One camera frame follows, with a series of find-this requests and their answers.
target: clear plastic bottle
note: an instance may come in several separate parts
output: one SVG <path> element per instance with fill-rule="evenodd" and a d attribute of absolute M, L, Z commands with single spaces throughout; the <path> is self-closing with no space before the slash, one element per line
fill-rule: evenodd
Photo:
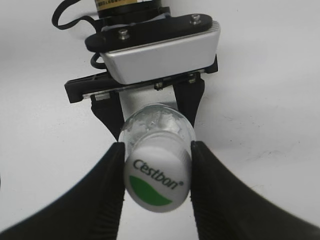
<path fill-rule="evenodd" d="M 119 137 L 126 150 L 124 183 L 140 206 L 163 213 L 185 201 L 195 140 L 190 122 L 163 104 L 147 105 L 125 122 Z"/>

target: black cable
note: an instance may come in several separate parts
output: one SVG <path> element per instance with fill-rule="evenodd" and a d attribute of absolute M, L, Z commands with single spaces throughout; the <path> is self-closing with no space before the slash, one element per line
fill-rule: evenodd
<path fill-rule="evenodd" d="M 95 69 L 107 69 L 106 65 L 104 63 L 100 63 L 97 62 L 97 60 L 100 58 L 100 54 L 99 53 L 95 53 L 90 61 L 90 64 L 92 67 L 94 67 Z"/>
<path fill-rule="evenodd" d="M 73 4 L 76 4 L 77 2 L 80 2 L 81 0 L 64 0 L 62 3 L 60 3 L 60 5 L 56 8 L 56 10 L 54 11 L 53 13 L 53 16 L 52 16 L 52 24 L 60 29 L 60 30 L 65 30 L 65 29 L 69 29 L 69 28 L 72 28 L 74 25 L 76 25 L 78 22 L 80 22 L 81 20 L 85 20 L 87 21 L 88 23 L 90 23 L 95 31 L 98 33 L 101 31 L 101 27 L 99 26 L 99 24 L 96 23 L 96 21 L 90 17 L 90 16 L 82 16 L 82 17 L 79 17 L 67 24 L 63 24 L 63 25 L 59 25 L 59 18 L 61 17 L 62 13 L 68 8 L 70 7 L 71 5 Z"/>
<path fill-rule="evenodd" d="M 101 32 L 101 28 L 102 28 L 101 23 L 99 21 L 94 20 L 92 17 L 87 16 L 87 15 L 79 17 L 69 23 L 59 25 L 59 19 L 60 19 L 62 13 L 71 5 L 76 4 L 80 1 L 81 0 L 64 0 L 62 3 L 60 3 L 60 5 L 56 8 L 56 10 L 54 11 L 54 13 L 52 15 L 51 21 L 52 21 L 53 26 L 55 26 L 57 29 L 60 29 L 60 30 L 66 30 L 66 29 L 72 28 L 74 25 L 76 25 L 81 20 L 84 20 L 84 21 L 87 21 L 88 23 L 90 23 L 94 27 L 94 29 L 97 33 Z M 96 69 L 104 69 L 105 70 L 107 68 L 106 65 L 104 63 L 97 62 L 99 57 L 100 57 L 99 53 L 95 53 L 92 56 L 92 58 L 90 60 L 91 66 Z"/>

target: cestbon logo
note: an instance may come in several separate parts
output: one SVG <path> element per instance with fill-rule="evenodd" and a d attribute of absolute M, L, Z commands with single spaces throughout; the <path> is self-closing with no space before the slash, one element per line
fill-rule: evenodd
<path fill-rule="evenodd" d="M 140 159 L 133 162 L 133 167 L 145 175 L 150 176 L 150 178 L 153 180 L 161 182 L 163 186 L 166 186 L 171 190 L 176 189 L 178 186 L 184 185 L 183 181 L 180 181 L 179 183 L 173 181 L 171 178 L 166 177 L 163 171 L 155 170 L 154 168 L 149 167 L 146 162 Z M 145 203 L 153 206 L 164 206 L 173 202 L 172 200 L 158 193 L 149 183 L 145 182 L 144 180 L 132 175 L 129 177 L 129 180 L 135 194 Z"/>

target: white bottle cap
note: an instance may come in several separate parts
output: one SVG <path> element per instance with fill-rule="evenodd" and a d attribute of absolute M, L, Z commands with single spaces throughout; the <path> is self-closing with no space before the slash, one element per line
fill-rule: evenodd
<path fill-rule="evenodd" d="M 190 181 L 191 157 L 185 142 L 168 131 L 144 137 L 125 163 L 127 191 L 140 206 L 152 212 L 178 208 L 188 196 Z"/>

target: white background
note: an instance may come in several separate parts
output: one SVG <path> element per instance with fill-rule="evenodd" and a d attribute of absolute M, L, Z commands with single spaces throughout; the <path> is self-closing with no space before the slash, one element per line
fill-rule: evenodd
<path fill-rule="evenodd" d="M 90 25 L 51 25 L 59 3 L 0 1 L 0 231 L 61 196 L 114 142 L 90 101 L 68 102 L 65 82 L 99 71 L 84 45 Z M 174 16 L 205 13 L 221 24 L 219 72 L 204 76 L 197 138 L 259 194 L 320 226 L 319 1 L 163 5 Z M 94 1 L 83 0 L 61 21 L 94 11 Z M 127 113 L 174 99 L 170 89 L 154 93 L 123 95 Z M 125 200 L 118 239 L 197 239 L 190 201 L 155 214 Z"/>

